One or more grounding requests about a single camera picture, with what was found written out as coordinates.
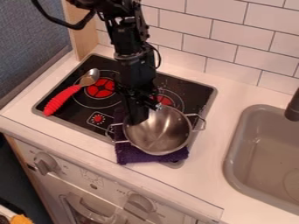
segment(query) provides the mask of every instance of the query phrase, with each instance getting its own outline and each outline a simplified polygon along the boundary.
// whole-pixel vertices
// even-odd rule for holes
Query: white brick wall
[[[287,94],[299,87],[299,0],[142,0],[163,63]],[[99,43],[111,46],[97,19]]]

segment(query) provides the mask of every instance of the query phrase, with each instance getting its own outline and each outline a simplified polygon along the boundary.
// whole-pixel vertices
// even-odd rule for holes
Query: sink
[[[235,190],[299,215],[299,122],[283,113],[268,105],[246,108],[223,168]]]

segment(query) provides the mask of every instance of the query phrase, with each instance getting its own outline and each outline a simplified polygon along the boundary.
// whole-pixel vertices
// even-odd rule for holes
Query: red circle
[[[166,105],[166,106],[173,106],[173,102],[172,102],[171,98],[168,97],[168,96],[165,96],[165,95],[159,95],[159,96],[157,97],[157,100],[158,100],[159,102],[161,102],[163,105]]]
[[[115,83],[107,78],[100,78],[92,86],[87,87],[87,93],[95,98],[106,98],[114,92]]]
[[[102,120],[103,120],[103,117],[101,115],[96,115],[94,117],[94,121],[97,122],[97,123],[100,123]]]

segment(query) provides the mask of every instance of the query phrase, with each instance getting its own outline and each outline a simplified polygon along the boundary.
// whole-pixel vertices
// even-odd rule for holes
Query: oven knob
[[[38,167],[41,175],[45,176],[48,172],[57,172],[60,167],[56,160],[45,152],[39,152],[34,158],[34,164]]]
[[[129,195],[124,209],[144,221],[148,219],[149,214],[155,211],[150,200],[137,193]]]

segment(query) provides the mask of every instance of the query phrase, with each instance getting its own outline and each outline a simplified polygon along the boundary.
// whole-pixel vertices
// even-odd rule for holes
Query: faucet
[[[299,88],[287,106],[284,116],[292,122],[299,122]]]

